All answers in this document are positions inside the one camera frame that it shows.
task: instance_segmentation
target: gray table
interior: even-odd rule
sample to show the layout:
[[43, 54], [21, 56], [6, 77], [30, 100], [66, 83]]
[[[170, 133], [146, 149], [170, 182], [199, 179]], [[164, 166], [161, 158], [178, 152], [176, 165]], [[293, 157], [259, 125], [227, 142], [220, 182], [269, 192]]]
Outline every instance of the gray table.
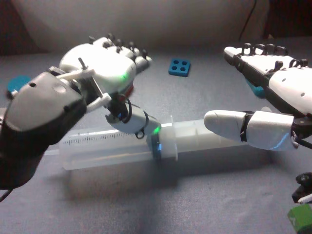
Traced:
[[[312, 38], [281, 39], [297, 59], [312, 60]], [[213, 109], [259, 110], [243, 76], [223, 59], [224, 46], [151, 51], [153, 66], [135, 80], [131, 101], [175, 121]], [[62, 55], [0, 57], [0, 93], [17, 75], [36, 76]], [[171, 58], [192, 63], [188, 78], [168, 75]], [[6, 106], [4, 95], [0, 106]], [[107, 126], [105, 110], [75, 128]], [[249, 146], [179, 155], [179, 162], [142, 162], [65, 171], [46, 156], [35, 176], [0, 204], [0, 233], [293, 234], [287, 212], [295, 176], [311, 171], [311, 151], [276, 153]]]

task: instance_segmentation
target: large plastic syringe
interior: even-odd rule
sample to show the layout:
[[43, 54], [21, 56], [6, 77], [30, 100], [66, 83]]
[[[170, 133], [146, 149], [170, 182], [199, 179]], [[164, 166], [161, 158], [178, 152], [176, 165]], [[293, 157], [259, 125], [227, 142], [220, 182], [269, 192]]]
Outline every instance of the large plastic syringe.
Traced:
[[66, 170], [175, 158], [178, 153], [242, 145], [209, 131], [202, 119], [161, 125], [158, 133], [137, 139], [118, 130], [70, 131], [59, 144]]

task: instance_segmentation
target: green cube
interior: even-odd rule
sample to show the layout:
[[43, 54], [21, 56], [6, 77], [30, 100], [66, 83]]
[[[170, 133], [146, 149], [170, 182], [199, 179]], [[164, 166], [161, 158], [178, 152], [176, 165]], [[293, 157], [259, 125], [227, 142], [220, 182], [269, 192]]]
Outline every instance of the green cube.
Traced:
[[292, 208], [287, 216], [298, 234], [312, 233], [312, 209], [309, 204]]

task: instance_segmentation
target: robotic hand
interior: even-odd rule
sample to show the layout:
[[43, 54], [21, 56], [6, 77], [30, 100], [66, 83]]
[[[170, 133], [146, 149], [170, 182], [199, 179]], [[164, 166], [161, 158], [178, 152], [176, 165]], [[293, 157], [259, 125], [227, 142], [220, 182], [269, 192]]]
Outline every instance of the robotic hand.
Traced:
[[151, 63], [147, 52], [131, 42], [129, 48], [113, 35], [82, 44], [14, 94], [1, 123], [0, 189], [22, 186], [34, 175], [49, 145], [59, 142], [85, 113], [104, 106], [107, 121], [137, 138], [160, 123], [128, 96], [133, 80]]
[[312, 135], [312, 68], [304, 59], [288, 56], [284, 47], [272, 44], [244, 44], [226, 47], [225, 60], [254, 86], [261, 86], [265, 98], [282, 114], [256, 111], [209, 111], [205, 126], [212, 132], [266, 150], [295, 150]]

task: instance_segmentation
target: blue round object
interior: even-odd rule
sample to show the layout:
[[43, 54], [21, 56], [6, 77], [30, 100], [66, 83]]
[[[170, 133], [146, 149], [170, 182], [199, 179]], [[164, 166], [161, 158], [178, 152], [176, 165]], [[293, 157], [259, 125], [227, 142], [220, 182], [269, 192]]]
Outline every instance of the blue round object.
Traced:
[[17, 76], [9, 81], [7, 89], [10, 93], [14, 90], [19, 91], [25, 84], [30, 81], [31, 79], [28, 76]]

